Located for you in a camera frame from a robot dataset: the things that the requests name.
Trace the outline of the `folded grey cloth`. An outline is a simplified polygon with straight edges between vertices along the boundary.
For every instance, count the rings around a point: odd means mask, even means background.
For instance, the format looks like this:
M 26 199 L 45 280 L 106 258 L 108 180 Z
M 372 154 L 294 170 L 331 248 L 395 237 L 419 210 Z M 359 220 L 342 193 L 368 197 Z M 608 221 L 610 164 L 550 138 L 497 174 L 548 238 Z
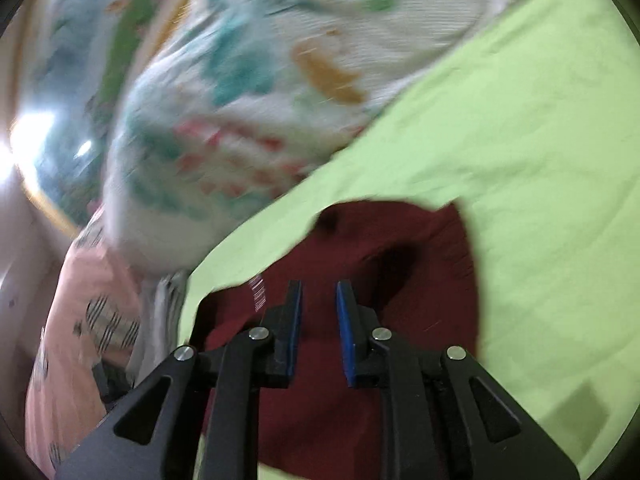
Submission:
M 139 385 L 178 347 L 188 279 L 189 273 L 180 271 L 142 281 L 140 328 L 126 368 L 131 385 Z

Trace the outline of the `pink heart pattern pillow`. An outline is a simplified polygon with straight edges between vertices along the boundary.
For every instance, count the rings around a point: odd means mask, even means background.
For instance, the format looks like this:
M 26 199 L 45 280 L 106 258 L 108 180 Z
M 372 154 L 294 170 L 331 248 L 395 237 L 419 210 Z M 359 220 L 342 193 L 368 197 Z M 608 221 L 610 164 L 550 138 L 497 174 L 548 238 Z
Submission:
M 51 479 L 106 414 L 92 369 L 124 370 L 140 330 L 140 278 L 107 243 L 98 210 L 62 265 L 25 408 L 25 448 Z

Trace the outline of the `light green bed sheet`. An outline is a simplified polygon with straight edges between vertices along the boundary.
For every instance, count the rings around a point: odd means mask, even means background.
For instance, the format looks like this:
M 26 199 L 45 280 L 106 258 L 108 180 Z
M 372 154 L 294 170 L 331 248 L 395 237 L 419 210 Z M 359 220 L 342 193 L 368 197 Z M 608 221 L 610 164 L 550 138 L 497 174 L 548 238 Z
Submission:
M 522 0 L 440 62 L 208 255 L 180 337 L 358 198 L 458 205 L 480 359 L 590 477 L 639 405 L 639 46 L 614 2 Z

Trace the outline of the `floral white quilt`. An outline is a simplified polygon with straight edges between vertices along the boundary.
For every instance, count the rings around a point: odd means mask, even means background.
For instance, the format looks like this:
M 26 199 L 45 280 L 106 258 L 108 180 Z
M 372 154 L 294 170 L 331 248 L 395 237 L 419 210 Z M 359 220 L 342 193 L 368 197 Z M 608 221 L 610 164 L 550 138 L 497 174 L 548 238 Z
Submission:
M 517 1 L 190 0 L 120 107 L 108 242 L 194 268 Z

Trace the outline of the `framed landscape painting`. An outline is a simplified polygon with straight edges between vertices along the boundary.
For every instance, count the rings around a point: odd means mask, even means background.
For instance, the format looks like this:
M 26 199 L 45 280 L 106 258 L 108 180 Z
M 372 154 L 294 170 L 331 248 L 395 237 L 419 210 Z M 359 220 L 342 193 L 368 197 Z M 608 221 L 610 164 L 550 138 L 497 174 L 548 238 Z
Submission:
M 99 208 L 103 165 L 131 81 L 190 0 L 25 0 L 17 12 L 9 139 L 28 199 L 75 237 Z

